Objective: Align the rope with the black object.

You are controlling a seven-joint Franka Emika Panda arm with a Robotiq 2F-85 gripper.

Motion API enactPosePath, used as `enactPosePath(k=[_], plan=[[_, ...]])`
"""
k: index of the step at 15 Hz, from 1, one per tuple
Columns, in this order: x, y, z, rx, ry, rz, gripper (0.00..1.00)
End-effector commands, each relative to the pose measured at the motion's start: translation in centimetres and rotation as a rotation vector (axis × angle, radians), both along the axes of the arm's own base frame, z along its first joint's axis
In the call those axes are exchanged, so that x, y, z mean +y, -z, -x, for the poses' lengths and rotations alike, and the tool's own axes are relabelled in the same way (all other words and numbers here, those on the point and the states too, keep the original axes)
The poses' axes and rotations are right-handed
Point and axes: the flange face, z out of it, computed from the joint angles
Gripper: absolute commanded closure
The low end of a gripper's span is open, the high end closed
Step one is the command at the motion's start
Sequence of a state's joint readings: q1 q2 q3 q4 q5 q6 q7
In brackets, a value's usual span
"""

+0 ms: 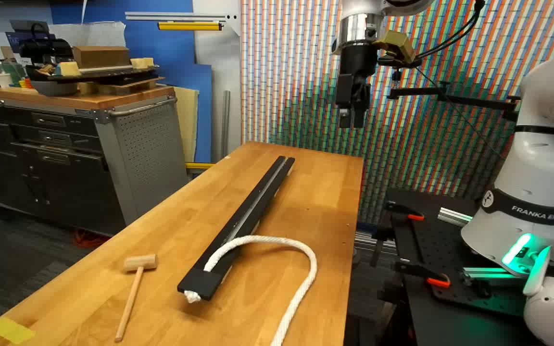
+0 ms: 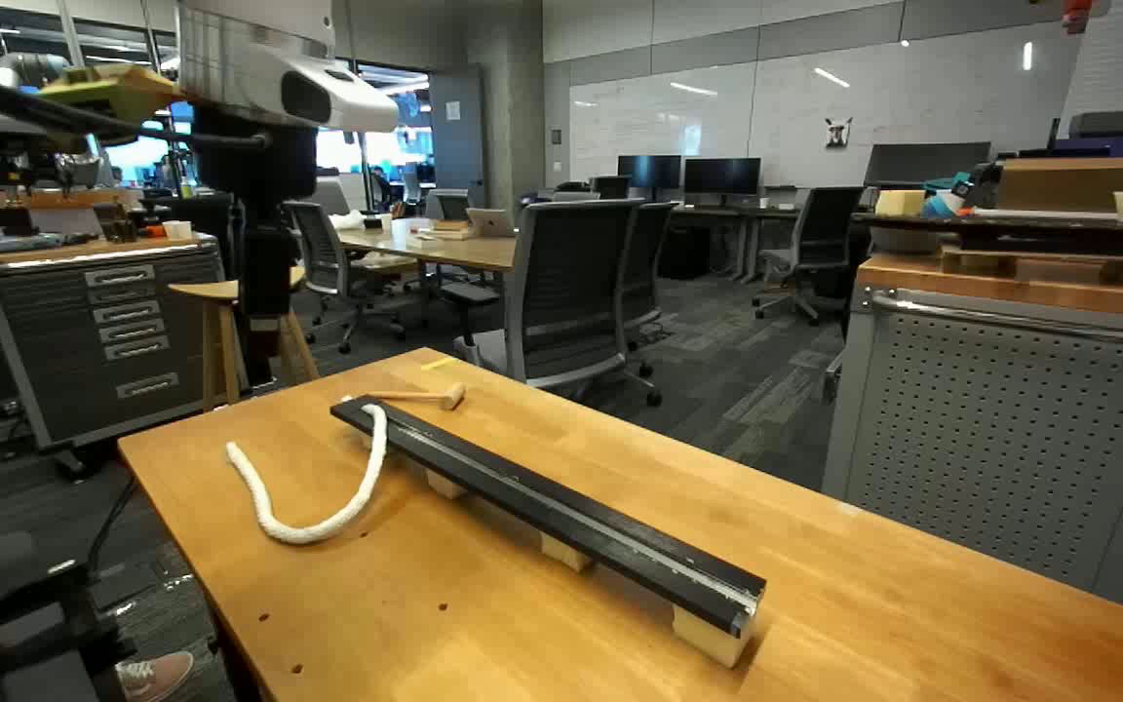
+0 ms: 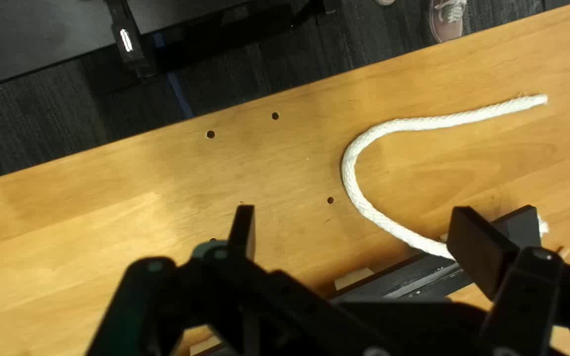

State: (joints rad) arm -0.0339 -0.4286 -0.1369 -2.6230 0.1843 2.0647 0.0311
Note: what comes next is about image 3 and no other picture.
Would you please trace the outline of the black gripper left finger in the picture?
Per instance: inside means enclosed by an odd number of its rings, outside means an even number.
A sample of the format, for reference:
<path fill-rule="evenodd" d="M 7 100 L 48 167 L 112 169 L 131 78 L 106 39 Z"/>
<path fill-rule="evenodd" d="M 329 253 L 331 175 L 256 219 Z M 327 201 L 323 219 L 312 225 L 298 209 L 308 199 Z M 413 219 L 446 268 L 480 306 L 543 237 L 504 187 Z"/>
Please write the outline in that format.
<path fill-rule="evenodd" d="M 240 205 L 228 235 L 228 253 L 252 258 L 256 253 L 256 207 Z"/>

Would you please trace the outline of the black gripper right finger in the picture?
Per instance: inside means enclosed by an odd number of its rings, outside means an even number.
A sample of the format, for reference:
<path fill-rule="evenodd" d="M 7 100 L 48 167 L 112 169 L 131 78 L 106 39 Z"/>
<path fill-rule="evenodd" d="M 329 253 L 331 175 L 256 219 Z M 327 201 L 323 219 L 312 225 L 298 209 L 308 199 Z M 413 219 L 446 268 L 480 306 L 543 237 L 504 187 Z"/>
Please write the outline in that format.
<path fill-rule="evenodd" d="M 490 221 L 470 205 L 452 211 L 448 249 L 488 298 L 500 292 L 519 251 L 504 219 Z"/>

